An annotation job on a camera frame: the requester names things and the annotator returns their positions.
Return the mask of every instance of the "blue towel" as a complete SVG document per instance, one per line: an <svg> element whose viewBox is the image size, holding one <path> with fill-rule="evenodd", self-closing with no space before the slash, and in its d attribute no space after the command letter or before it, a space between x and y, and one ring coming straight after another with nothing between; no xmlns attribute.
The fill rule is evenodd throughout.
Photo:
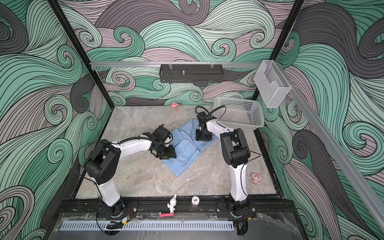
<svg viewBox="0 0 384 240"><path fill-rule="evenodd" d="M175 147L176 158L163 159L162 161L177 177L194 163L209 145L218 139L217 136L212 135L212 140L209 142L196 141L196 129L199 129L199 121L191 119L180 129L172 131L171 144Z"/></svg>

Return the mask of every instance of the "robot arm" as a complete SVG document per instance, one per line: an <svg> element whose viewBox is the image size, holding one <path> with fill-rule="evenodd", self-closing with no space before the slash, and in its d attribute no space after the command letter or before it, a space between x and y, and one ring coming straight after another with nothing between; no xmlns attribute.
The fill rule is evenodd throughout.
<svg viewBox="0 0 384 240"><path fill-rule="evenodd" d="M84 163L85 170L94 180L101 198L111 216L119 216L122 211L121 196L116 189L113 176L119 159L139 151L150 150L159 159L176 158L175 148L170 145L172 134L159 126L153 133L145 132L120 142L106 139L98 142Z"/></svg>
<svg viewBox="0 0 384 240"><path fill-rule="evenodd" d="M196 130L196 140L210 141L212 134L220 138L221 148L226 164L230 165L232 212L242 215L243 210L248 208L249 198L246 190L246 175L248 158L251 156L247 140L243 130L233 129L220 123L211 113L197 113L200 129Z"/></svg>
<svg viewBox="0 0 384 240"><path fill-rule="evenodd" d="M235 215L242 215L243 210L249 205L245 188L245 170L250 157L248 144L240 128L226 127L211 116L212 112L197 113L200 129L196 130L196 140L210 141L212 133L220 138L224 160L230 165L231 211ZM127 138L120 142L109 142L103 139L96 144L84 167L95 181L102 200L107 206L106 210L111 216L119 216L123 207L121 196L113 180L119 159L144 150L150 150L159 159L176 158L171 142L172 134L161 125L153 133L146 132L141 136Z"/></svg>

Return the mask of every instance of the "gray marble table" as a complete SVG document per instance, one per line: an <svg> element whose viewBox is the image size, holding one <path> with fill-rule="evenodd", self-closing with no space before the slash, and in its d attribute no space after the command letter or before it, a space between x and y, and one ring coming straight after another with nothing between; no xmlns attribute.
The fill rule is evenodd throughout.
<svg viewBox="0 0 384 240"><path fill-rule="evenodd" d="M196 117L194 106L123 106L116 107L107 124L102 139L119 141L153 132L158 125L173 131ZM253 132L245 131L252 151L260 152ZM257 173L262 181L251 183L250 175ZM264 159L261 156L248 163L247 190L249 194L274 194L275 188ZM202 155L180 176L175 174L149 151L129 155L119 161L115 184L123 197L150 197L178 195L227 195L231 188L229 166L225 163L220 140L211 144ZM96 186L84 180L76 198L97 198Z"/></svg>

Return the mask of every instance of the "clear plastic holder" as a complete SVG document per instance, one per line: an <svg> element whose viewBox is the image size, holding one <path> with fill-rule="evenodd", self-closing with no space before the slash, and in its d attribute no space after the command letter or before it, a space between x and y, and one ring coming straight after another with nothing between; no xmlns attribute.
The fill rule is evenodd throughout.
<svg viewBox="0 0 384 240"><path fill-rule="evenodd" d="M291 90L283 66L273 60L263 60L254 81L267 108L278 108Z"/></svg>

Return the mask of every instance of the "wall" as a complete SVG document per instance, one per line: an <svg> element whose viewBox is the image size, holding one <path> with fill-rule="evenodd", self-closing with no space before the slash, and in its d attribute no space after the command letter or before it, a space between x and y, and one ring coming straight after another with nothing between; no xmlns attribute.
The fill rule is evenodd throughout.
<svg viewBox="0 0 384 240"><path fill-rule="evenodd" d="M384 2L333 0L299 13L278 61L383 197ZM264 109L260 131L310 239L384 239L295 101Z"/></svg>
<svg viewBox="0 0 384 240"><path fill-rule="evenodd" d="M1 239L43 238L110 111L47 1L0 0Z"/></svg>
<svg viewBox="0 0 384 240"><path fill-rule="evenodd" d="M91 61L269 59L294 0L60 0ZM224 83L161 83L158 68L99 68L115 105L213 104L251 98L256 70L229 68Z"/></svg>

